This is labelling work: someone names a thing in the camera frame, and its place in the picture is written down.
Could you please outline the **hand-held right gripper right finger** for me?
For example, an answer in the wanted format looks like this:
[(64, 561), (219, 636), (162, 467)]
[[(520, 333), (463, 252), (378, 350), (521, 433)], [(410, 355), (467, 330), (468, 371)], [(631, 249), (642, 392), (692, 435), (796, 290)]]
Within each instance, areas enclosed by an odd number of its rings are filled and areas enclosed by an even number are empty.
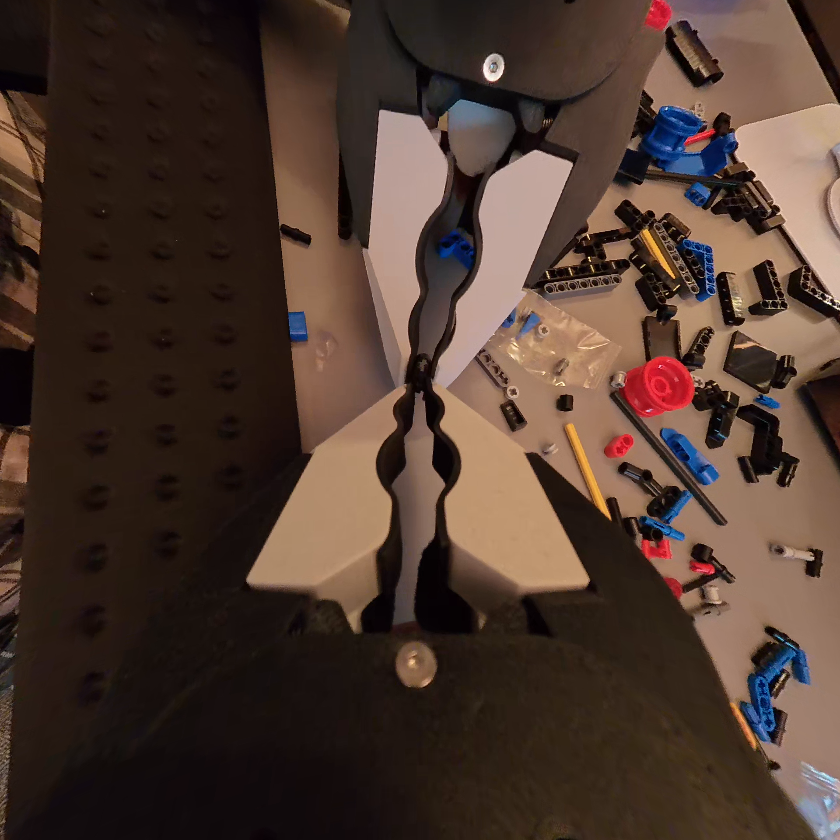
[(554, 509), (535, 454), (443, 386), (424, 393), (443, 481), (422, 556), (422, 626), (470, 632), (533, 595), (584, 592), (591, 579)]

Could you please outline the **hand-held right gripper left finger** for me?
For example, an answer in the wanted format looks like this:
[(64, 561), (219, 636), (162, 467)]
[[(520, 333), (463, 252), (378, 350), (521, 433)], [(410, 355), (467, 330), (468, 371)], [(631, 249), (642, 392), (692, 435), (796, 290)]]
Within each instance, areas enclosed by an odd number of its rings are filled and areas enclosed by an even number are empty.
[(310, 453), (248, 572), (254, 590), (337, 602), (355, 631), (392, 628), (403, 564), (393, 484), (416, 392), (396, 388)]

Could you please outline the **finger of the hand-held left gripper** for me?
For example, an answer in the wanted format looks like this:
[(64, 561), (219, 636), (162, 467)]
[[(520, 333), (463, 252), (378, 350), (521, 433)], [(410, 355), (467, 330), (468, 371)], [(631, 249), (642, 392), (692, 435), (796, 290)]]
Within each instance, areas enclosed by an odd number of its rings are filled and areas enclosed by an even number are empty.
[(416, 114), (381, 109), (363, 259), (388, 371), (403, 385), (427, 296), (424, 238), (443, 205), (449, 162)]
[(519, 304), (572, 168), (571, 161), (533, 150), (489, 177), (477, 207), (474, 272), (455, 304), (455, 331), (437, 363), (437, 385), (451, 385)]

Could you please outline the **grey desk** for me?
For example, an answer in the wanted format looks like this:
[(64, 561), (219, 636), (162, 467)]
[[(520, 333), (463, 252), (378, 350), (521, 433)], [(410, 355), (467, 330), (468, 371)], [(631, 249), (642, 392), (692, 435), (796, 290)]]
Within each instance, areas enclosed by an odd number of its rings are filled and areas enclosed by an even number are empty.
[[(331, 2), (266, 2), (261, 11), (261, 38), (266, 70), (269, 126), (275, 155), (278, 205), (282, 221), (302, 228), (313, 236), (309, 248), (289, 241), (283, 245), (284, 271), (289, 309), (303, 310), (311, 338), (297, 343), (292, 351), (296, 378), (301, 441), (305, 449), (320, 444), (391, 389), (390, 375), (379, 339), (374, 335), (375, 313), (364, 276), (360, 247), (342, 241), (335, 232), (338, 191), (338, 141), (335, 128), (341, 42), (349, 12)], [(758, 121), (828, 103), (834, 99), (830, 82), (803, 34), (799, 18), (789, 2), (675, 2), (675, 15), (687, 18), (714, 46), (726, 77), (716, 86), (719, 93), (709, 99), (698, 97), (717, 110), (729, 111), (744, 122)], [(764, 257), (775, 260), (787, 272), (795, 263), (781, 234), (755, 237), (742, 224), (710, 218), (708, 213), (686, 210), (686, 221), (710, 237), (721, 267), (744, 271)], [(578, 299), (570, 306), (576, 317), (601, 329), (623, 346), (624, 358), (642, 353), (642, 304), (632, 289), (616, 293), (620, 301), (598, 303)], [(321, 330), (331, 332), (339, 343), (336, 354), (323, 373), (314, 365), (313, 339)], [(838, 355), (838, 327), (820, 320), (795, 301), (782, 317), (758, 321), (747, 330), (773, 348), (792, 352), (805, 372)], [(576, 487), (585, 490), (581, 474), (565, 440), (561, 413), (553, 407), (550, 391), (527, 377), (522, 381), (524, 413), (530, 425), (511, 440), (524, 440), (528, 448), (555, 442), (558, 451), (551, 464)], [(596, 439), (607, 440), (620, 413), (602, 393), (578, 390), (576, 408), (570, 420), (577, 427), (583, 445), (594, 463)], [(721, 470), (719, 489), (713, 495), (729, 518), (729, 525), (717, 528), (702, 511), (686, 511), (689, 542), (708, 542), (737, 576), (736, 583), (720, 586), (728, 590), (731, 610), (722, 616), (699, 619), (699, 637), (707, 646), (720, 678), (732, 697), (744, 697), (749, 657), (758, 649), (764, 625), (774, 625), (803, 643), (813, 668), (814, 685), (791, 684), (781, 703), (791, 714), (786, 740), (780, 748), (766, 749), (787, 763), (806, 762), (838, 777), (838, 469), (827, 453), (813, 421), (796, 394), (780, 397), (784, 441), (801, 459), (792, 488), (781, 489), (773, 479), (748, 485), (735, 462), (737, 451), (747, 447), (749, 426), (736, 422), (730, 442), (719, 450), (715, 461)], [(403, 577), (397, 591), (396, 617), (408, 620), (412, 614), (417, 562), (421, 543), (431, 539), (434, 514), (423, 507), (433, 503), (441, 487), (431, 462), (432, 437), (420, 416), (407, 440), (409, 463), (398, 477), (395, 491), (401, 512), (407, 516), (404, 540), (407, 552)], [(640, 493), (615, 468), (599, 456), (595, 473), (603, 490), (609, 488), (629, 511), (631, 499)], [(821, 580), (808, 578), (797, 564), (773, 560), (770, 541), (782, 541), (803, 548), (813, 544), (826, 550), (826, 570)], [(349, 833), (339, 837), (372, 838), (375, 815), (380, 806), (397, 827), (383, 827), (382, 836), (398, 838), (403, 830), (419, 829), (419, 817), (431, 816), (438, 801), (421, 796), (419, 781), (409, 781), (388, 762), (389, 770), (374, 771), (373, 781), (360, 774), (335, 776), (334, 792), (342, 799), (316, 795), (316, 816), (335, 818), (335, 824)], [(444, 826), (466, 838), (490, 836), (490, 829), (472, 827), (467, 806), (479, 807), (480, 825), (501, 828), (501, 793), (480, 786), (475, 794), (460, 794), (455, 805), (423, 835), (444, 836)]]

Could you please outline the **black short axle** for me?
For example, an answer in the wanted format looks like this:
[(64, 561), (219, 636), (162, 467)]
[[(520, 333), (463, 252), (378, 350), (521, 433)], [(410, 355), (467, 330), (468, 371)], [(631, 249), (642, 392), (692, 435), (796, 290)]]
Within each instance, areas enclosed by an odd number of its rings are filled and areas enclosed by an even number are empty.
[(583, 227), (579, 228), (578, 231), (573, 234), (571, 240), (560, 250), (560, 252), (553, 258), (553, 260), (549, 263), (549, 267), (546, 269), (554, 270), (561, 266), (561, 263), (569, 253), (574, 252), (574, 248), (579, 244), (579, 240), (581, 237), (586, 235), (589, 232), (589, 225), (585, 224)]

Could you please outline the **blue short liftarm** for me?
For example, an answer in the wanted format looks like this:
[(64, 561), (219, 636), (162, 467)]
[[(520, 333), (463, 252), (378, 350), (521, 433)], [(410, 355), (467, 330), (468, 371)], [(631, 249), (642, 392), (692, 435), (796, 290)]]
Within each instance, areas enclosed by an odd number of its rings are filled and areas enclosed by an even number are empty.
[(466, 270), (471, 270), (476, 263), (476, 249), (460, 228), (439, 239), (436, 252), (442, 259), (456, 259)]

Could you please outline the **dark grey long beam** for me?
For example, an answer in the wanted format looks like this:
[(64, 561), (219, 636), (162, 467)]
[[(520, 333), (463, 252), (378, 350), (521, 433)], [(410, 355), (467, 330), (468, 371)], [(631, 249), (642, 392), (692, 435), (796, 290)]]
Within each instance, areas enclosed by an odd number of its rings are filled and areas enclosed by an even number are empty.
[(591, 297), (613, 291), (622, 280), (622, 276), (617, 274), (554, 280), (544, 285), (541, 294), (549, 301)]

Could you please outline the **yellow axle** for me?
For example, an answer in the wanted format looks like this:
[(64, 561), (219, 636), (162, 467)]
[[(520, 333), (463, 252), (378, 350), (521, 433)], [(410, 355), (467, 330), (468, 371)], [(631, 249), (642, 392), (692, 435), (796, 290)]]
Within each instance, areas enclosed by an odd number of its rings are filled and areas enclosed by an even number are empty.
[(604, 498), (602, 491), (597, 483), (595, 474), (592, 470), (589, 459), (587, 458), (587, 455), (583, 448), (580, 436), (576, 431), (576, 428), (572, 423), (566, 423), (563, 425), (563, 430), (569, 441), (574, 460), (579, 468), (579, 471), (581, 472), (581, 477), (583, 478), (588, 496), (592, 504), (603, 515), (605, 515), (608, 520), (611, 520), (612, 515), (610, 513), (610, 509), (607, 506), (606, 499)]

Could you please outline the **yellow axle rod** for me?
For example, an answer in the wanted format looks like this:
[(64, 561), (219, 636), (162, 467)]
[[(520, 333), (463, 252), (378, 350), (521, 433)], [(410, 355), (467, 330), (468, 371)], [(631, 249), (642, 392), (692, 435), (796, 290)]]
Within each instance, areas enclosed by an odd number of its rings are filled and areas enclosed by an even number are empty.
[(679, 274), (676, 272), (669, 262), (669, 258), (665, 254), (665, 252), (659, 247), (658, 241), (652, 236), (650, 230), (648, 228), (643, 228), (640, 232), (640, 238), (642, 239), (646, 250), (649, 254), (654, 258), (655, 262), (662, 267), (662, 269), (667, 272), (668, 276), (677, 279)]

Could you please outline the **clear zip bag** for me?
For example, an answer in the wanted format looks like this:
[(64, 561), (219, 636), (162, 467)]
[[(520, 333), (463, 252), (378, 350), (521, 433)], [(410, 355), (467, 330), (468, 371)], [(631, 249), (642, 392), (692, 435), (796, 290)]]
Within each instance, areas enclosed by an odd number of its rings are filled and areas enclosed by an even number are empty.
[[(588, 389), (599, 386), (613, 369), (621, 347), (566, 311), (530, 290), (524, 293), (516, 310), (516, 326), (499, 327), (485, 346), (504, 369), (517, 366), (546, 385)], [(531, 333), (518, 343), (516, 333), (530, 312), (537, 312), (550, 326), (550, 335), (538, 340)], [(553, 375), (553, 367), (561, 358), (570, 360), (563, 378)]]

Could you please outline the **black thick beam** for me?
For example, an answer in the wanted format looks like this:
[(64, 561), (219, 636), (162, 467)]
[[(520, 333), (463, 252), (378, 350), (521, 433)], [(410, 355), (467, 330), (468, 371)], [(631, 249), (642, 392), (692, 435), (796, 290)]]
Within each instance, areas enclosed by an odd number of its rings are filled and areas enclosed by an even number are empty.
[(635, 288), (649, 312), (667, 307), (671, 299), (677, 296), (677, 290), (669, 283), (649, 272), (635, 281)]

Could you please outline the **blue wheel rim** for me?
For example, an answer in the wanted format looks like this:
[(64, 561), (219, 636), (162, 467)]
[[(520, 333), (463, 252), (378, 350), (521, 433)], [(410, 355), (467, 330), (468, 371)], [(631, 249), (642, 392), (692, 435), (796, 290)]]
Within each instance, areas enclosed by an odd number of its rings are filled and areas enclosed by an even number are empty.
[(672, 164), (686, 152), (688, 138), (698, 134), (704, 126), (702, 117), (677, 106), (661, 107), (652, 128), (639, 142), (639, 150), (660, 167)]

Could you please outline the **pile of small connector pieces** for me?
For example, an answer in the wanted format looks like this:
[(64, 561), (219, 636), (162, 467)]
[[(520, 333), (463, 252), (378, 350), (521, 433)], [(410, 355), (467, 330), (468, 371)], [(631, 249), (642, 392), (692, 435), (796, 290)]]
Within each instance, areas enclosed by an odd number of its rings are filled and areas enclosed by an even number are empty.
[[(675, 548), (680, 544), (686, 545), (686, 535), (676, 527), (675, 521), (694, 497), (688, 490), (659, 483), (649, 470), (628, 461), (619, 464), (617, 473), (643, 490), (648, 496), (648, 501), (644, 513), (626, 517), (621, 513), (615, 498), (606, 498), (607, 510), (612, 520), (625, 531), (651, 563), (674, 559)], [(736, 577), (729, 567), (719, 560), (714, 549), (705, 543), (693, 544), (689, 550), (688, 569), (693, 576), (686, 582), (666, 574), (663, 575), (663, 579), (679, 601), (692, 593), (698, 594), (699, 601), (688, 610), (689, 616), (697, 620), (725, 613), (729, 604), (721, 596), (720, 586), (735, 582)]]

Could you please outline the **dark grey beam with holes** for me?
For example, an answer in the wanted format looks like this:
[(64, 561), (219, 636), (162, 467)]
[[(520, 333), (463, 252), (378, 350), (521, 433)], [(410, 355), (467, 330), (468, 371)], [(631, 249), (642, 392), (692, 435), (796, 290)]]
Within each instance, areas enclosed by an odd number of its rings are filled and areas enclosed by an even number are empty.
[(647, 231), (662, 257), (664, 266), (678, 284), (679, 294), (694, 297), (700, 292), (699, 285), (686, 262), (681, 257), (674, 240), (666, 233), (663, 225), (654, 220)]

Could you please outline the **black thin axle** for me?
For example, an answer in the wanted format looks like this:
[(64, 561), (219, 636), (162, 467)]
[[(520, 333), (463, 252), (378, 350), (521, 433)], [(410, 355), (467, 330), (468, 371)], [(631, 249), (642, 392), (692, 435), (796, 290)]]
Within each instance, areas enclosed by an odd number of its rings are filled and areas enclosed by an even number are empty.
[(668, 182), (686, 186), (693, 186), (699, 184), (709, 189), (718, 188), (722, 190), (739, 189), (740, 187), (743, 187), (746, 184), (746, 182), (730, 181), (718, 177), (704, 177), (700, 175), (688, 175), (681, 173), (666, 172), (656, 168), (648, 168), (644, 173), (620, 169), (614, 175), (613, 181), (618, 183), (632, 183), (638, 186), (644, 184), (647, 181)]

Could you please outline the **black long axle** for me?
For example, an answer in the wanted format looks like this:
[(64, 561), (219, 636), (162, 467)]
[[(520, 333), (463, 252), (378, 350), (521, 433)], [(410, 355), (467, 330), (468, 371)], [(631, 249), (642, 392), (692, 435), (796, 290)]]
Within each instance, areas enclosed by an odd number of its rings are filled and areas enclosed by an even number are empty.
[(670, 472), (679, 480), (681, 485), (695, 498), (701, 509), (719, 527), (728, 525), (728, 520), (721, 511), (709, 499), (706, 492), (698, 484), (697, 480), (690, 473), (688, 468), (676, 455), (667, 447), (665, 442), (658, 437), (654, 431), (645, 423), (643, 418), (635, 414), (634, 410), (618, 392), (612, 392), (609, 396), (611, 402), (619, 409), (625, 418), (636, 428), (642, 438), (654, 450), (660, 460), (667, 466)]

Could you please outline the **black glossy curved panel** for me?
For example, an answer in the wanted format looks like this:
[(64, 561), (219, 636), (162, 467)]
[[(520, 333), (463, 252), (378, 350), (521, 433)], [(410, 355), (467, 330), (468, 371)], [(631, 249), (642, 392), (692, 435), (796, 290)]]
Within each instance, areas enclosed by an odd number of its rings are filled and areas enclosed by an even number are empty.
[(646, 361), (650, 362), (659, 357), (681, 361), (683, 353), (678, 320), (672, 318), (667, 322), (660, 322), (653, 315), (646, 316), (642, 321), (642, 331)]

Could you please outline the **blue angled beam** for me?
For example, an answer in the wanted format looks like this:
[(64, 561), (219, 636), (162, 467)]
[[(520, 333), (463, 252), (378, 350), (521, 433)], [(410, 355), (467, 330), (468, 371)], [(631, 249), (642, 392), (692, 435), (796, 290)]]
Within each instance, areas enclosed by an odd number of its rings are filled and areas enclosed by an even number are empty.
[(695, 278), (698, 301), (708, 301), (717, 295), (717, 277), (714, 265), (713, 248), (695, 240), (684, 238), (678, 246), (679, 252)]

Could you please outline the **blue wedge panel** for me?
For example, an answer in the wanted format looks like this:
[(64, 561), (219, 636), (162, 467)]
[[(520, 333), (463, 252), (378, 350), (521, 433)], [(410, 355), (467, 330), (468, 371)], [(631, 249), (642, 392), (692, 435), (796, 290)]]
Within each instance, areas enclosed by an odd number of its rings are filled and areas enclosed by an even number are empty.
[(708, 487), (718, 481), (718, 469), (691, 443), (687, 436), (672, 427), (662, 427), (659, 436), (698, 484)]

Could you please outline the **blue fairing panel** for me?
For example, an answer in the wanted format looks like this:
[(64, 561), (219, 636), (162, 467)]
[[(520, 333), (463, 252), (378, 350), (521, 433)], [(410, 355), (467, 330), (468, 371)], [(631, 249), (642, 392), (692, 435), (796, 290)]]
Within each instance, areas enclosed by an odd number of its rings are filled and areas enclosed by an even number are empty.
[(712, 177), (729, 165), (729, 155), (739, 144), (734, 132), (717, 137), (700, 152), (685, 154), (681, 159), (682, 170), (687, 175)]

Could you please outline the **black flat liftarm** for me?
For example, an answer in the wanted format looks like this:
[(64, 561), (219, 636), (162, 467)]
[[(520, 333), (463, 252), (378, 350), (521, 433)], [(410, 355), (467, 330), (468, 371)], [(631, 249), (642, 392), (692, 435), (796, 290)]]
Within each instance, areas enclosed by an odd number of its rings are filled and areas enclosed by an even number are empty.
[(698, 371), (704, 367), (714, 334), (715, 330), (711, 326), (706, 326), (698, 331), (688, 350), (680, 358), (681, 363), (688, 371)]

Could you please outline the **black stubby beam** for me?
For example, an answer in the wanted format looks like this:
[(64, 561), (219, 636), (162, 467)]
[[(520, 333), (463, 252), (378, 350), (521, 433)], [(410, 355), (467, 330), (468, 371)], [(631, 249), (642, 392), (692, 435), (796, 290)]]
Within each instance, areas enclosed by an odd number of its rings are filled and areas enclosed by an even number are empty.
[(717, 274), (717, 298), (723, 323), (728, 327), (741, 327), (746, 321), (746, 311), (735, 273), (722, 271)]

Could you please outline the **black square panel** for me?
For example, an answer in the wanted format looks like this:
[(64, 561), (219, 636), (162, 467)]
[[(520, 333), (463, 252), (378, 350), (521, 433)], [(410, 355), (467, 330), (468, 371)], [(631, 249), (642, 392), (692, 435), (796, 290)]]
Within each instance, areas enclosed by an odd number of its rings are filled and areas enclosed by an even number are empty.
[(731, 333), (722, 364), (725, 374), (761, 394), (769, 394), (779, 365), (779, 355), (740, 330)]

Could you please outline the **black and grey pin connector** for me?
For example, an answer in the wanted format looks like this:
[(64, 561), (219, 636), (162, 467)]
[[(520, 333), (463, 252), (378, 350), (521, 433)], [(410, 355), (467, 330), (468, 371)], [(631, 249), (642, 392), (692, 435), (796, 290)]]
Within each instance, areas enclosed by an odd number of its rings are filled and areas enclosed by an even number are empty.
[(769, 551), (776, 558), (804, 564), (805, 574), (813, 579), (819, 579), (822, 576), (824, 552), (821, 549), (797, 549), (782, 543), (772, 542), (769, 545)]

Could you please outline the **black angled beam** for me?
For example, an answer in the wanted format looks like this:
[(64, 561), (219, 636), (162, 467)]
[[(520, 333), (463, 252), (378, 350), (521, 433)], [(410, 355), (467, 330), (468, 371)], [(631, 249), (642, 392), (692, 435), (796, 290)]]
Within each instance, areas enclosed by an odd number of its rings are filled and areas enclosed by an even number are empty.
[(823, 288), (811, 267), (800, 266), (793, 270), (787, 282), (789, 296), (814, 312), (839, 322), (839, 300)]

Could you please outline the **blue and black frame assembly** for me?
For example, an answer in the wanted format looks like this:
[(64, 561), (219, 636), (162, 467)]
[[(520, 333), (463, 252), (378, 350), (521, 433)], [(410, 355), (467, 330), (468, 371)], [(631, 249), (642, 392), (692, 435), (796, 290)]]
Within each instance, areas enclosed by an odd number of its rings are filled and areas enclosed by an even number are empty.
[(768, 642), (752, 656), (749, 698), (740, 702), (739, 710), (759, 742), (779, 746), (789, 715), (777, 700), (791, 680), (809, 686), (811, 670), (804, 648), (789, 634), (774, 626), (766, 626), (764, 633)]

